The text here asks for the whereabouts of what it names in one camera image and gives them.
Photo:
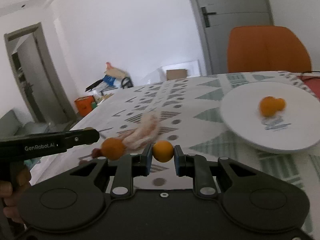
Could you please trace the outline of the left hand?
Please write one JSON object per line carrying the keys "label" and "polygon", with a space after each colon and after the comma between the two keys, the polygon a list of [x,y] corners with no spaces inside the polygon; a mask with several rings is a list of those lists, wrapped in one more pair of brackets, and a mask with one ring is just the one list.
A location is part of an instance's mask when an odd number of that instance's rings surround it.
{"label": "left hand", "polygon": [[31,173],[25,165],[24,169],[16,177],[18,188],[13,190],[12,184],[8,181],[1,181],[1,199],[4,200],[5,207],[3,213],[6,218],[15,223],[24,224],[19,214],[17,204],[24,191],[31,187]]}

